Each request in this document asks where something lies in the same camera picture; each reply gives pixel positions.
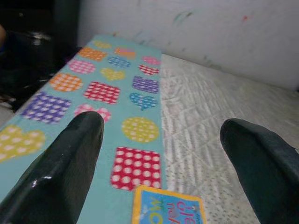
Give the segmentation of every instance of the teal patterned fabric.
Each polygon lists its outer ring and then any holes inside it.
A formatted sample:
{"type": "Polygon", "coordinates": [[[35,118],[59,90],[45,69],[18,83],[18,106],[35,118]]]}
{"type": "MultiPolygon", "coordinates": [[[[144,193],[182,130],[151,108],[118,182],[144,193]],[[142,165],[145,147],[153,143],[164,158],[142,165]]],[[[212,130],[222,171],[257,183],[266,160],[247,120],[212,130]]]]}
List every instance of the teal patterned fabric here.
{"type": "Polygon", "coordinates": [[[159,50],[95,36],[1,128],[0,200],[76,114],[94,110],[105,120],[104,140],[78,223],[130,223],[136,185],[166,188],[160,58],[159,50]]]}

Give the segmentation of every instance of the white wall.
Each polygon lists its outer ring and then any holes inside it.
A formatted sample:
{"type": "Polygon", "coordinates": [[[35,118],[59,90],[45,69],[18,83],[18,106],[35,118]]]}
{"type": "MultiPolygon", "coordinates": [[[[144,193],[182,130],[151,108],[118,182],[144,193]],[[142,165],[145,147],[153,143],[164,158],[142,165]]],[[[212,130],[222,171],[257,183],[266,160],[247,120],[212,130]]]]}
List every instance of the white wall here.
{"type": "Polygon", "coordinates": [[[172,56],[296,89],[298,22],[299,0],[82,0],[79,44],[94,34],[115,34],[172,56]]]}

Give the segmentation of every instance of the purple polka dot square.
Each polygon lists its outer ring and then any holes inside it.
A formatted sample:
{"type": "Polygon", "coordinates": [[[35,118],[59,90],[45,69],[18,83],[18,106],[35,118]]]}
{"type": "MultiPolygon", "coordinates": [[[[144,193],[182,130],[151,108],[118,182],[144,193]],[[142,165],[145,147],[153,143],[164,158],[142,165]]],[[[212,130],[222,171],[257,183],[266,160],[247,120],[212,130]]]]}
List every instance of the purple polka dot square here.
{"type": "Polygon", "coordinates": [[[69,109],[71,101],[39,92],[35,95],[21,116],[47,124],[57,123],[69,109]]]}
{"type": "Polygon", "coordinates": [[[159,82],[141,76],[134,76],[133,88],[150,93],[159,92],[159,82]]]}

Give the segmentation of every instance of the yellow book border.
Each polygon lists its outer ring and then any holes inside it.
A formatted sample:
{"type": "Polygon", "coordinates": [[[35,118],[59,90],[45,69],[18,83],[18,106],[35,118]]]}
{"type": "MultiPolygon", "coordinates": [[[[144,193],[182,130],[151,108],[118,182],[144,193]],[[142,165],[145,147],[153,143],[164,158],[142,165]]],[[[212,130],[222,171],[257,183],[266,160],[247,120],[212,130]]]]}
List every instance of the yellow book border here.
{"type": "Polygon", "coordinates": [[[157,188],[148,187],[145,185],[140,185],[135,189],[135,196],[134,196],[134,204],[133,204],[133,214],[132,214],[132,224],[139,224],[139,216],[141,214],[141,202],[142,202],[142,192],[146,190],[153,193],[158,193],[162,195],[167,196],[174,196],[178,198],[182,198],[189,201],[198,201],[200,206],[200,213],[202,215],[202,220],[204,224],[206,224],[206,215],[203,207],[203,201],[201,198],[196,196],[190,196],[190,195],[183,195],[177,192],[172,192],[168,190],[162,190],[157,188]]]}

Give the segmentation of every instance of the white quilted fabric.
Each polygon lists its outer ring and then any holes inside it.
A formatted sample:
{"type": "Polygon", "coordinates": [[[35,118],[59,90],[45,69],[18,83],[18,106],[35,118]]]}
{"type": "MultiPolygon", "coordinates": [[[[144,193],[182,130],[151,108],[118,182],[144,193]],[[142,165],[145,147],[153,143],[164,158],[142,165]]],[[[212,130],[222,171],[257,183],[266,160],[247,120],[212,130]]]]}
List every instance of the white quilted fabric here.
{"type": "Polygon", "coordinates": [[[209,224],[259,223],[221,146],[220,127],[245,119],[299,148],[299,94],[167,55],[162,62],[169,190],[203,198],[209,224]]]}

